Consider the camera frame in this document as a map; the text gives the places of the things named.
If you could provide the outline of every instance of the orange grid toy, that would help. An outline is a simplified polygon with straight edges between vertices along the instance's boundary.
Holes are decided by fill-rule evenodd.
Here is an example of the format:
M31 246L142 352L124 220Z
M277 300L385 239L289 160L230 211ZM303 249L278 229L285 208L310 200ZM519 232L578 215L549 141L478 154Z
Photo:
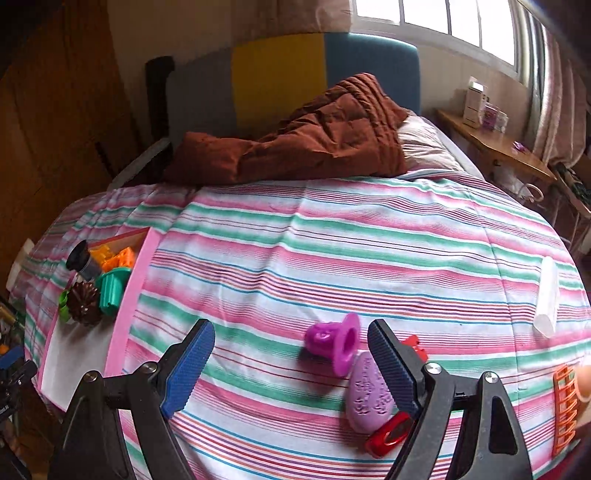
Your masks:
M128 267L133 268L135 265L135 254L131 247L124 248L121 252L113 258L104 262L100 267L104 273L108 273L114 268Z
M552 456L558 455L574 438L577 424L577 392L574 388L574 371L563 365L554 372L554 445Z

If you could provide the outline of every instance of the screw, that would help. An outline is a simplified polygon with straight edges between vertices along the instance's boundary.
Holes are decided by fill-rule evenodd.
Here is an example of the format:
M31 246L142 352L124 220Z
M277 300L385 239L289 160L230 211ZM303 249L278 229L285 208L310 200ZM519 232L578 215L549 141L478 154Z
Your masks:
M427 365L425 365L425 370L431 375L438 375L441 373L441 365L435 362L429 362Z
M499 381L499 375L497 375L494 372L486 372L484 374L484 379L488 382L488 383L497 383Z
M91 370L90 372L86 372L83 378L85 382L94 382L97 378L99 378L99 373L95 370Z
M156 362L146 362L139 368L139 371L143 374L153 374L157 368L158 364Z

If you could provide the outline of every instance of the lavender oval toy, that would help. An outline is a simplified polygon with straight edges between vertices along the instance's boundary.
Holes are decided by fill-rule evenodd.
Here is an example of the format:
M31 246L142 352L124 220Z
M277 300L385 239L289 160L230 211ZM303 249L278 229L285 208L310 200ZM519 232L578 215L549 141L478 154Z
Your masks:
M394 399L370 352L357 357L347 391L345 413L351 428L371 434L391 417Z
M359 348L359 316L348 313L341 322L316 323L306 331L304 344L310 353L332 360L333 372L345 377Z

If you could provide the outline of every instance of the pink and green striped sheet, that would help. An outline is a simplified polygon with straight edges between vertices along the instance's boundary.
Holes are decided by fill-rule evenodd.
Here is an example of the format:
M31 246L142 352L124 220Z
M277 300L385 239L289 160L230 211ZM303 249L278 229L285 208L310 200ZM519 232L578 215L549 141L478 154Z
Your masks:
M536 213L468 174L422 170L397 179L263 182L199 191L139 186L68 207L18 279L25 344L46 348L65 259L83 238L151 226L164 234L126 346L124 370L158 359L198 317L216 347L173 429L197 478L382 479L344 417L347 380L302 351L306 328L357 312L417 334L450 372L497 372L536 476L553 466L552 373L588 353L589 301L569 253ZM557 334L532 329L541 260L560 272ZM365 335L362 349L367 349ZM149 478L131 416L125 437ZM450 420L433 479L459 431Z

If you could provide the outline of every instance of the window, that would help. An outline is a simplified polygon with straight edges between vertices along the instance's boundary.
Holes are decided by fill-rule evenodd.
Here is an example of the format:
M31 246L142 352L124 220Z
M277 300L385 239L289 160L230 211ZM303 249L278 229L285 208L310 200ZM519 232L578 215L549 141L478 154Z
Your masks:
M355 0L354 29L426 39L483 60L494 56L515 74L511 0Z

